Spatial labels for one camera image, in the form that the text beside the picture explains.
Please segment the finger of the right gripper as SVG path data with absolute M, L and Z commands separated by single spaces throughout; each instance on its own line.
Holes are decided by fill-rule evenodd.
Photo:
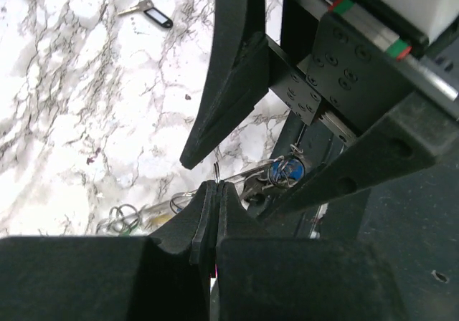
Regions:
M 265 0 L 215 0 L 209 69 L 183 167 L 194 168 L 252 112 L 268 81 Z

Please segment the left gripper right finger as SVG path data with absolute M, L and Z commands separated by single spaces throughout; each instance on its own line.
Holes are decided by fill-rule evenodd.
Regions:
M 407 320 L 389 264 L 357 241 L 271 237 L 217 190 L 221 320 Z

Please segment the yellow key tag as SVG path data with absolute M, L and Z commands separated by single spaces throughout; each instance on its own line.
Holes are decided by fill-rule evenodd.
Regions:
M 153 227 L 160 227 L 162 226 L 163 224 L 165 224 L 167 221 L 169 221 L 171 219 L 171 215 L 170 214 L 161 214 L 161 215 L 157 215 L 157 216 L 152 216 L 148 222 L 147 222 L 147 225 L 149 228 L 153 228 Z

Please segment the green key tag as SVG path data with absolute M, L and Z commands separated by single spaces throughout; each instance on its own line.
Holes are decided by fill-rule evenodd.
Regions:
M 127 229 L 125 231 L 122 231 L 119 236 L 132 236 L 133 234 L 136 234 L 137 229 Z

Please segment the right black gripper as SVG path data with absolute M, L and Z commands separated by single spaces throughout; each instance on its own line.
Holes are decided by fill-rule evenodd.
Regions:
M 274 92 L 306 125 L 319 121 L 346 145 L 358 139 L 257 220 L 273 223 L 456 153 L 458 82 L 428 56 L 442 45 L 382 0 L 284 0 L 281 43 L 270 45 Z

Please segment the blue key tag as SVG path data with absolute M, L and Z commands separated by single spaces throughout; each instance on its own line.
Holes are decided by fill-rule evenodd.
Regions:
M 297 158 L 278 160 L 268 169 L 268 180 L 277 187 L 290 188 L 304 177 L 305 166 Z

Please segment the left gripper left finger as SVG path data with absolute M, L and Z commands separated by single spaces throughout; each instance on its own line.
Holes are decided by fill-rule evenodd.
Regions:
M 217 184 L 146 236 L 1 240 L 3 320 L 208 320 Z

